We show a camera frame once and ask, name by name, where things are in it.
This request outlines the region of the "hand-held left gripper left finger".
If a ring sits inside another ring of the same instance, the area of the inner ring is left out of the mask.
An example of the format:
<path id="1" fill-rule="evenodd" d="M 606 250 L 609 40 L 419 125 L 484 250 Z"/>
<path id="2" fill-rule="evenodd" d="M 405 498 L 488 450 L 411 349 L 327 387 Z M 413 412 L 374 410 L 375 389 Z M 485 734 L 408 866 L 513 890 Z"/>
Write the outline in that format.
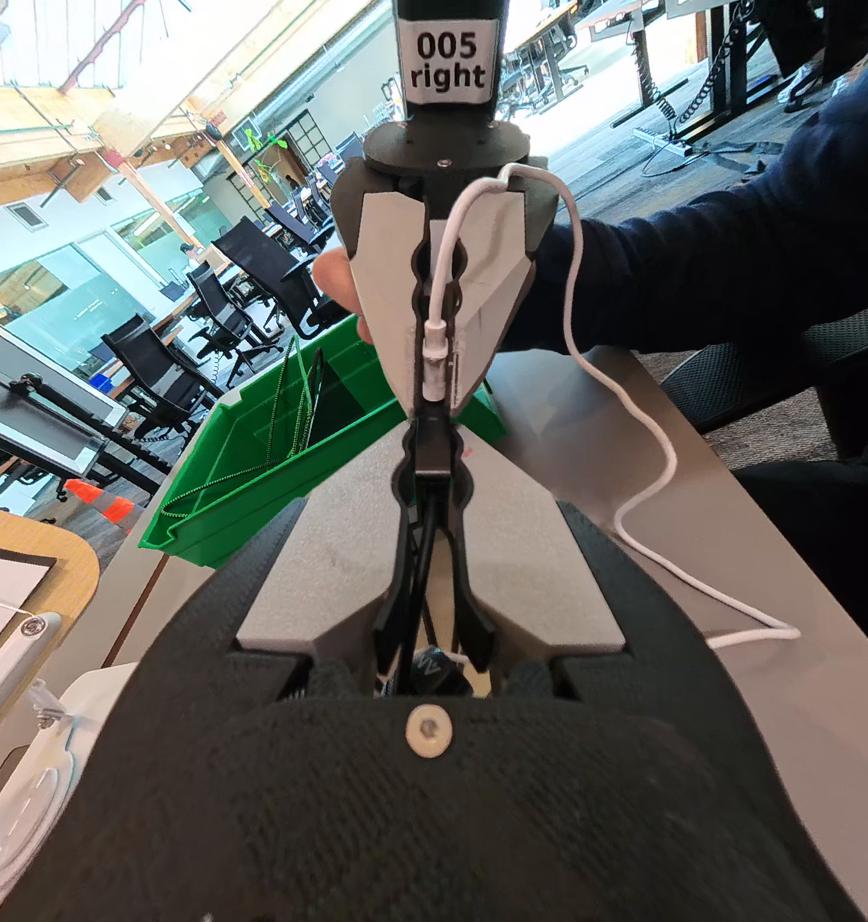
<path id="1" fill-rule="evenodd" d="M 236 639 L 245 651 L 338 661 L 378 675 L 374 628 L 391 594 L 409 513 L 395 488 L 397 425 L 310 492 Z"/>

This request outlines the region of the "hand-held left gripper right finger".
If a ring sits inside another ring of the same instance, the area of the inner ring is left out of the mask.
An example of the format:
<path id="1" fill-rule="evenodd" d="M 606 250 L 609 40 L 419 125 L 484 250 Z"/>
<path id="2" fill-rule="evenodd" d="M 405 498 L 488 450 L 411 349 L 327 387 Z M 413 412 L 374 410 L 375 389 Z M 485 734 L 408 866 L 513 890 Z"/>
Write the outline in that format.
<path id="1" fill-rule="evenodd" d="M 553 494 L 465 426 L 462 511 L 474 603 L 496 628 L 488 668 L 624 651 L 624 634 Z"/>

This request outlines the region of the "green plastic bin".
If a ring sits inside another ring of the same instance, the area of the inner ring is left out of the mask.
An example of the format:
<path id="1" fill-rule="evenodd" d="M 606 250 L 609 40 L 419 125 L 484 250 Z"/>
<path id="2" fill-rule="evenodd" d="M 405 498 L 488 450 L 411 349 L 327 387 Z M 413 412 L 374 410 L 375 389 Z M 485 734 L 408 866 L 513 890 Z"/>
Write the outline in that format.
<path id="1" fill-rule="evenodd" d="M 140 547 L 216 569 L 289 502 L 405 421 L 355 317 L 293 340 L 210 412 Z"/>

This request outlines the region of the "black mesh chair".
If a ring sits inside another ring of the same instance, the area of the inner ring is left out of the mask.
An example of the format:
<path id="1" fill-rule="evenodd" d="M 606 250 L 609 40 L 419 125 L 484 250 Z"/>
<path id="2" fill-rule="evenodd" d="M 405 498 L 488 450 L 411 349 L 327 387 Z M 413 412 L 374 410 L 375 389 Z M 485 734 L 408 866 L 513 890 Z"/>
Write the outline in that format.
<path id="1" fill-rule="evenodd" d="M 868 309 L 785 340 L 706 347 L 660 387 L 700 434 L 814 389 L 837 454 L 856 457 L 868 445 Z"/>

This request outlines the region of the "person's right hand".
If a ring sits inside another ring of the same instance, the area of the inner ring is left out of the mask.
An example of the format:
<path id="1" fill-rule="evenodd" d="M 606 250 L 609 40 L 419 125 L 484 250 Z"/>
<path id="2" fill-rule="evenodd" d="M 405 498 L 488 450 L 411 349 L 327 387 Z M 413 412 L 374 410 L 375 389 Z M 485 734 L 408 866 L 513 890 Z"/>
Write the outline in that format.
<path id="1" fill-rule="evenodd" d="M 312 278 L 321 292 L 358 317 L 356 329 L 360 339 L 373 346 L 346 249 L 343 246 L 326 249 L 313 262 Z"/>

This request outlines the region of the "black office chair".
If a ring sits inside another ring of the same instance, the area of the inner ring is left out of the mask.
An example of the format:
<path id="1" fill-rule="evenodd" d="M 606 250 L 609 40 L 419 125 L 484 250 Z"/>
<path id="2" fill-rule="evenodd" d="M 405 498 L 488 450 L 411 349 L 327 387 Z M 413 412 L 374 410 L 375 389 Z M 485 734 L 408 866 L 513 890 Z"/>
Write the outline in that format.
<path id="1" fill-rule="evenodd" d="M 194 319 L 206 325 L 191 338 L 202 338 L 205 341 L 197 357 L 204 360 L 218 353 L 228 359 L 235 355 L 232 372 L 225 383 L 229 387 L 243 371 L 243 366 L 250 371 L 255 370 L 253 357 L 278 349 L 285 328 L 278 326 L 269 335 L 259 327 L 243 307 L 232 299 L 210 267 L 198 266 L 186 276 L 197 296 L 197 307 L 191 314 Z"/>
<path id="2" fill-rule="evenodd" d="M 319 291 L 310 268 L 314 256 L 297 260 L 249 218 L 243 217 L 212 245 L 274 300 L 303 340 L 312 340 L 351 316 Z"/>
<path id="3" fill-rule="evenodd" d="M 188 441 L 223 394 L 138 315 L 104 334 L 102 342 L 128 370 L 131 411 L 142 415 L 133 432 L 139 441 L 163 441 L 168 433 Z"/>

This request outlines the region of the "orange traffic cone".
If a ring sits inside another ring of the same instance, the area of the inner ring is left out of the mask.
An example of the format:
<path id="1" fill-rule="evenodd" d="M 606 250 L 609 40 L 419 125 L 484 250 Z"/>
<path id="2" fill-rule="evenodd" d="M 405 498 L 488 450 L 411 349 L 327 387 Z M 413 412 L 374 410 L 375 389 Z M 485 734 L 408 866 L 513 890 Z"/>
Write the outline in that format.
<path id="1" fill-rule="evenodd" d="M 67 479 L 62 486 L 72 496 L 93 507 L 106 521 L 127 534 L 139 523 L 145 512 L 145 507 L 140 504 L 81 479 Z"/>

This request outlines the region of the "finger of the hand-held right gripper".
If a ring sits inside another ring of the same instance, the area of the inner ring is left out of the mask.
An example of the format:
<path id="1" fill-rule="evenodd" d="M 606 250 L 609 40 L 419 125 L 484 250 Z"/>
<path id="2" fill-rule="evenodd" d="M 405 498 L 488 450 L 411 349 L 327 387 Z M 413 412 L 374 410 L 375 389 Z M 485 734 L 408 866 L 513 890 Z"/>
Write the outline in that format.
<path id="1" fill-rule="evenodd" d="M 463 192 L 444 229 L 428 306 L 428 400 L 458 418 L 509 326 L 532 260 L 522 192 Z"/>
<path id="2" fill-rule="evenodd" d="M 383 374 L 409 419 L 421 399 L 424 283 L 417 260 L 428 242 L 422 201 L 399 192 L 363 195 L 351 271 Z"/>

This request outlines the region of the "black usb hub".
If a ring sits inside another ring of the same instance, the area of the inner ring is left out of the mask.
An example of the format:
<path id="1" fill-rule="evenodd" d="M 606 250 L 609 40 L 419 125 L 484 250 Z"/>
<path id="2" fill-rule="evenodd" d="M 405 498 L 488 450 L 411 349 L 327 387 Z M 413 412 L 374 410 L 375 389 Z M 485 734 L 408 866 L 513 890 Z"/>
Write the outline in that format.
<path id="1" fill-rule="evenodd" d="M 399 525 L 390 593 L 374 628 L 380 671 L 395 667 L 393 693 L 411 694 L 410 672 L 422 609 L 427 599 L 433 544 L 439 532 L 451 545 L 455 632 L 471 611 L 463 533 L 463 501 L 472 481 L 462 447 L 443 403 L 422 403 L 403 438 L 404 456 L 392 478 Z"/>

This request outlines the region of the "white power strip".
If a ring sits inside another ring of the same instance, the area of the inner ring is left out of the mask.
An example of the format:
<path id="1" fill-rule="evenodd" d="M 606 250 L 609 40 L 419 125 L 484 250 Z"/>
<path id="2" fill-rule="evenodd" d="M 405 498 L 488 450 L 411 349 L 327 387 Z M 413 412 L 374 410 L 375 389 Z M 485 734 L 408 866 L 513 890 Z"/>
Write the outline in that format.
<path id="1" fill-rule="evenodd" d="M 636 139 L 649 145 L 652 155 L 665 152 L 679 159 L 687 159 L 696 155 L 693 144 L 688 144 L 681 139 L 674 139 L 668 134 L 656 133 L 642 128 L 633 128 L 632 135 Z"/>

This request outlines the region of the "person's dark clothed body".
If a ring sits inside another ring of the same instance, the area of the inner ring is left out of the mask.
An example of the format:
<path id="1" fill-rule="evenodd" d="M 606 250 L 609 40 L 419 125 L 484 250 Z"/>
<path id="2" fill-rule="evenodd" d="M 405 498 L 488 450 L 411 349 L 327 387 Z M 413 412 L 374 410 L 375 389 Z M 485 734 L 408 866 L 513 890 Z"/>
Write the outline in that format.
<path id="1" fill-rule="evenodd" d="M 868 638 L 868 445 L 846 461 L 783 460 L 734 475 Z"/>

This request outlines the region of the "person's right forearm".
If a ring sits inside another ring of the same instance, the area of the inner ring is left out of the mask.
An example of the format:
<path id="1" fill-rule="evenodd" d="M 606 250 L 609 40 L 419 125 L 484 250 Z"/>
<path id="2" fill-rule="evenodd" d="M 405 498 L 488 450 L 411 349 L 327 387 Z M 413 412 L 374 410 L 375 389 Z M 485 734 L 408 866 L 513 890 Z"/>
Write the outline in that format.
<path id="1" fill-rule="evenodd" d="M 684 352 L 868 308 L 868 68 L 739 188 L 619 225 L 585 219 L 581 351 Z"/>

